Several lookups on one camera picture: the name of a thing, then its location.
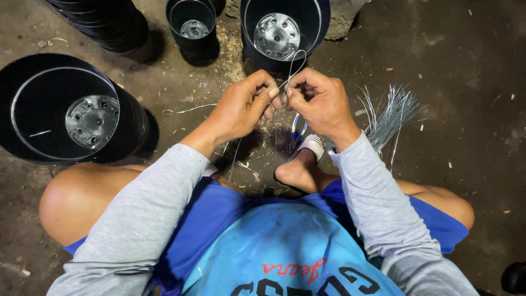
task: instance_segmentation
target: bundle of wire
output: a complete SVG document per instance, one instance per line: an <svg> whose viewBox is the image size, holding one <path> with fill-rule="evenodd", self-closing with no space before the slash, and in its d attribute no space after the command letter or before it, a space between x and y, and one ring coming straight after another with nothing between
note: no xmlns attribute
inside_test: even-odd
<svg viewBox="0 0 526 296"><path fill-rule="evenodd" d="M402 126L408 124L411 119L422 112L427 106L420 106L411 92L406 92L407 86L396 87L389 85L389 95L387 96L387 102L382 104L382 98L378 103L378 107L374 108L369 90L365 87L363 92L364 98L358 99L364 105L367 111L367 117L369 119L369 126L366 128L365 133L372 147L382 156L382 149L391 141L391 138L398 132L400 135L400 129ZM396 146L398 144L398 136L396 139L394 151L392 157L396 153Z"/></svg>

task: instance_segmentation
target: black plastic pot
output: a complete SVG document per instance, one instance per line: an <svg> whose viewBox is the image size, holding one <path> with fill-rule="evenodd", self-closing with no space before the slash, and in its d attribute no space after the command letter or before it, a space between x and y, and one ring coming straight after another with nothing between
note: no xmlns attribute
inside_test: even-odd
<svg viewBox="0 0 526 296"><path fill-rule="evenodd" d="M0 145L33 162L113 162L137 151L149 123L139 103L92 65L36 54L0 71Z"/></svg>
<svg viewBox="0 0 526 296"><path fill-rule="evenodd" d="M210 0L169 0L166 18L185 58L205 60L219 55L216 12Z"/></svg>
<svg viewBox="0 0 526 296"><path fill-rule="evenodd" d="M148 40L148 23L131 0L47 1L71 26L108 51L126 56Z"/></svg>
<svg viewBox="0 0 526 296"><path fill-rule="evenodd" d="M246 55L257 68L284 73L292 56L307 56L320 45L330 23L329 0L242 0L241 34ZM298 54L300 66L304 56Z"/></svg>

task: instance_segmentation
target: person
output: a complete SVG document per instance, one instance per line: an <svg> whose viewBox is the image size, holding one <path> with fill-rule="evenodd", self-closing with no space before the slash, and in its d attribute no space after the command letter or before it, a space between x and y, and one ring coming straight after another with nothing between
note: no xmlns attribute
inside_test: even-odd
<svg viewBox="0 0 526 296"><path fill-rule="evenodd" d="M83 163L50 182L40 219L74 257L48 295L148 295L157 284L163 295L477 295L442 256L472 227L470 205L395 180L340 80L306 68L289 86L284 102L334 142L341 178L316 167L316 134L275 171L308 193L299 199L247 198L205 173L219 145L281 108L274 79L255 72L150 167Z"/></svg>

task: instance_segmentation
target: sleeve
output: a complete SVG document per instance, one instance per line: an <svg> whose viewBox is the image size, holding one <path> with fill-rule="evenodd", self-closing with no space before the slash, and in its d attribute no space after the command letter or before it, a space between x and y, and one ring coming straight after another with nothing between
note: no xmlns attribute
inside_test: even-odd
<svg viewBox="0 0 526 296"><path fill-rule="evenodd" d="M124 187L47 295L144 295L192 191L208 165L177 144Z"/></svg>
<svg viewBox="0 0 526 296"><path fill-rule="evenodd" d="M329 151L342 178L347 207L370 262L407 296L478 295L402 193L362 132L352 145Z"/></svg>

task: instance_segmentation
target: foot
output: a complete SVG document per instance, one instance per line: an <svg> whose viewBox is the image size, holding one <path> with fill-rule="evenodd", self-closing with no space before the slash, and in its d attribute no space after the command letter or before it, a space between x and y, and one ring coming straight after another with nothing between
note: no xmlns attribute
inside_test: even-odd
<svg viewBox="0 0 526 296"><path fill-rule="evenodd" d="M283 184L298 188L309 194L316 193L318 188L313 176L313 173L318 171L316 165L317 161L314 152L303 148L296 158L280 165L276 169L276 179Z"/></svg>

